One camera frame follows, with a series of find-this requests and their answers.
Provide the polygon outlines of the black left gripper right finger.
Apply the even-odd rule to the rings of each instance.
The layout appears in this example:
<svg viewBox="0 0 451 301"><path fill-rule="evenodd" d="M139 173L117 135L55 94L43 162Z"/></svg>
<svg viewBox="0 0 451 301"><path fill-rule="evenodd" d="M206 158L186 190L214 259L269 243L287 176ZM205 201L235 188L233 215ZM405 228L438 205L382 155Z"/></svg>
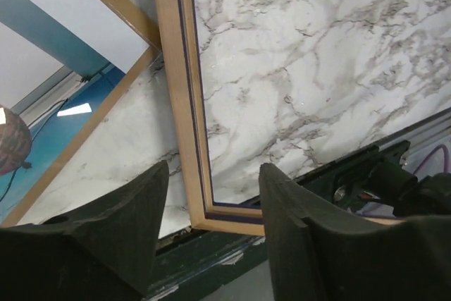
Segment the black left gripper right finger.
<svg viewBox="0 0 451 301"><path fill-rule="evenodd" d="M386 226L315 195L273 164L259 189L276 300L449 300L450 218Z"/></svg>

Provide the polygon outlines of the blue wooden picture frame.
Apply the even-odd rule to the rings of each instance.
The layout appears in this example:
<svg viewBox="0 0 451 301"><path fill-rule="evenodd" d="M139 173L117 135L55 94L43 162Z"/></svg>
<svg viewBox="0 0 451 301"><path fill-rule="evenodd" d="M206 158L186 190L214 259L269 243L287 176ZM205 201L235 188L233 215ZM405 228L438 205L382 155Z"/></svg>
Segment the blue wooden picture frame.
<svg viewBox="0 0 451 301"><path fill-rule="evenodd" d="M450 0L156 0L191 223L263 235L260 165L292 177L391 133L400 43Z"/></svg>

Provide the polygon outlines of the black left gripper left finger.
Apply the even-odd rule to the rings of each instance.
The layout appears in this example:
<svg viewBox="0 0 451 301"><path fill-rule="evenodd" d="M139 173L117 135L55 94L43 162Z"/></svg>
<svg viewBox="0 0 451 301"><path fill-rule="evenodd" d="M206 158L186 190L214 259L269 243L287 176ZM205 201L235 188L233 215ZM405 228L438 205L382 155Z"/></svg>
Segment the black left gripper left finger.
<svg viewBox="0 0 451 301"><path fill-rule="evenodd" d="M1 229L2 300L141 300L168 191L168 164L41 224Z"/></svg>

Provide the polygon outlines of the photo print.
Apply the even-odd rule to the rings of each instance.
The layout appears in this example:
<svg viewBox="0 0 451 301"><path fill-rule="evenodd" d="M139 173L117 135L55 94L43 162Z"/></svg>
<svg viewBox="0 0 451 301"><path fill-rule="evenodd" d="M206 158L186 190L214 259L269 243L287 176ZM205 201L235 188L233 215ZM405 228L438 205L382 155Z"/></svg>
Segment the photo print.
<svg viewBox="0 0 451 301"><path fill-rule="evenodd" d="M32 40L61 68L20 100L26 165L1 178L1 225L42 223L129 182L163 153L166 86L148 0L27 0Z"/></svg>

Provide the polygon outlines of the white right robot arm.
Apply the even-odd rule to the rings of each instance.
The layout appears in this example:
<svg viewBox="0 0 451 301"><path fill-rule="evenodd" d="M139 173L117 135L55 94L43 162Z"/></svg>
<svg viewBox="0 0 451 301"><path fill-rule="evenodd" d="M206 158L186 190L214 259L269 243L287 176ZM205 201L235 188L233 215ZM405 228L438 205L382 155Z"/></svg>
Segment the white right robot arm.
<svg viewBox="0 0 451 301"><path fill-rule="evenodd" d="M336 188L345 191L343 204L377 202L391 206L396 217L450 215L450 174L418 179L386 159L368 161L344 172Z"/></svg>

